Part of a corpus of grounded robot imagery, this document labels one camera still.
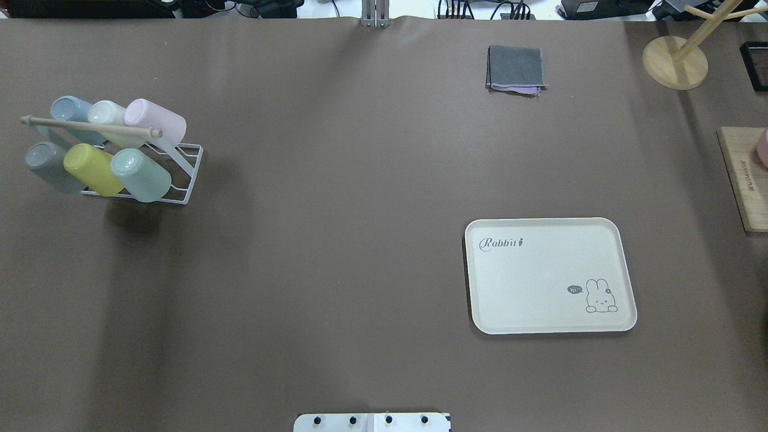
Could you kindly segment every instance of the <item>cable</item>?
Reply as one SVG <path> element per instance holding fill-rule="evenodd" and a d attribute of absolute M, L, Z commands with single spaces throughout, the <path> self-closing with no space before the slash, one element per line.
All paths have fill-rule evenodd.
<path fill-rule="evenodd" d="M 229 12 L 229 11 L 231 11 L 232 9 L 234 9 L 234 8 L 236 8 L 236 7 L 237 7 L 237 3 L 235 2 L 234 6 L 232 6 L 232 7 L 231 7 L 231 8 L 229 8 L 229 9 L 216 9 L 216 8 L 214 8 L 213 6 L 211 6 L 211 5 L 210 5 L 210 3 L 208 2 L 208 0 L 205 0 L 205 5 L 206 5 L 206 6 L 207 6 L 207 7 L 208 7 L 210 10 L 212 10 L 212 11 L 216 11 L 216 12 Z"/>
<path fill-rule="evenodd" d="M 248 15 L 245 15 L 240 11 L 240 8 L 237 6 L 240 6 L 240 3 L 235 4 L 235 12 L 239 13 L 240 15 L 246 17 L 246 18 L 261 18 L 261 14 L 259 13 L 259 9 L 256 9 L 256 6 L 251 6 L 250 11 L 248 11 Z M 253 16 L 253 11 L 256 11 L 257 16 Z"/>
<path fill-rule="evenodd" d="M 493 19 L 493 17 L 496 16 L 496 12 L 498 11 L 499 8 L 501 8 L 502 5 L 509 5 L 509 7 L 511 9 L 510 12 L 509 12 L 510 14 L 512 13 L 512 10 L 515 9 L 515 4 L 514 3 L 512 3 L 512 2 L 501 2 L 501 3 L 498 4 L 498 6 L 496 6 L 496 9 L 493 10 L 493 13 L 491 14 L 491 19 Z"/>
<path fill-rule="evenodd" d="M 528 10 L 528 17 L 523 18 L 525 16 L 525 10 Z M 515 8 L 515 14 L 510 17 L 510 19 L 516 19 L 516 20 L 524 20 L 524 19 L 531 19 L 531 8 L 530 6 L 526 5 L 523 0 L 520 0 L 520 4 L 518 4 L 518 7 Z"/>
<path fill-rule="evenodd" d="M 462 19 L 467 19 L 467 9 L 469 9 L 469 16 L 475 19 L 475 14 L 472 13 L 472 6 L 469 5 L 469 0 L 464 2 L 464 12 L 462 13 Z"/>

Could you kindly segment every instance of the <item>gray towel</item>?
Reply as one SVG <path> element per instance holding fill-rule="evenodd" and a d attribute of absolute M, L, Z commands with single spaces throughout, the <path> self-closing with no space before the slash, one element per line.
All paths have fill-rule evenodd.
<path fill-rule="evenodd" d="M 537 94 L 544 83 L 544 62 L 539 48 L 503 45 L 488 47 L 485 86 L 500 91 Z"/>

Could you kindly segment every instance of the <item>pink object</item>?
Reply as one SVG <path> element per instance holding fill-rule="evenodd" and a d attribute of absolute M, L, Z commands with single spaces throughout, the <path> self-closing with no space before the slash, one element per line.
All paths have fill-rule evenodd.
<path fill-rule="evenodd" d="M 147 99 L 136 99 L 125 108 L 126 126 L 156 128 L 163 130 L 165 138 L 176 147 L 187 133 L 187 121 L 175 112 L 152 103 Z"/>
<path fill-rule="evenodd" d="M 760 141 L 757 142 L 757 155 L 760 157 L 760 161 L 763 165 L 768 167 L 768 137 L 766 132 L 768 129 L 764 129 L 760 136 Z"/>

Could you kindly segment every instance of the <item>yellow cup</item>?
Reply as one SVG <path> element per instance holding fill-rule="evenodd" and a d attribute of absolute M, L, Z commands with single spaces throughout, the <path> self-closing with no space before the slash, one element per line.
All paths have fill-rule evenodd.
<path fill-rule="evenodd" d="M 64 169 L 101 196 L 111 197 L 123 190 L 123 184 L 112 174 L 112 155 L 88 144 L 78 144 L 64 156 Z"/>

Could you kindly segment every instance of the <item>white metal rack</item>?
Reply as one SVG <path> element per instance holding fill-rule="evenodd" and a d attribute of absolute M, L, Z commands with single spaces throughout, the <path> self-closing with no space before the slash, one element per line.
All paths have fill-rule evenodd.
<path fill-rule="evenodd" d="M 72 143 L 62 138 L 52 128 L 75 129 L 80 131 L 107 132 L 113 134 L 140 136 L 147 140 L 146 147 L 158 155 L 168 156 L 185 174 L 189 181 L 183 185 L 171 184 L 170 190 L 165 196 L 159 199 L 159 202 L 171 204 L 186 204 L 192 195 L 197 174 L 200 171 L 200 161 L 203 157 L 203 147 L 197 144 L 184 144 L 173 146 L 165 138 L 163 131 L 156 128 L 131 128 L 128 126 L 113 125 L 94 125 L 83 121 L 62 121 L 51 120 L 49 118 L 37 118 L 28 115 L 22 117 L 21 122 L 34 129 L 40 135 L 46 137 L 50 142 L 60 145 L 64 148 L 71 148 Z M 103 145 L 95 145 L 96 148 L 104 148 Z M 98 195 L 95 191 L 88 188 L 82 192 L 84 195 Z M 134 198 L 131 194 L 116 194 L 118 198 Z"/>

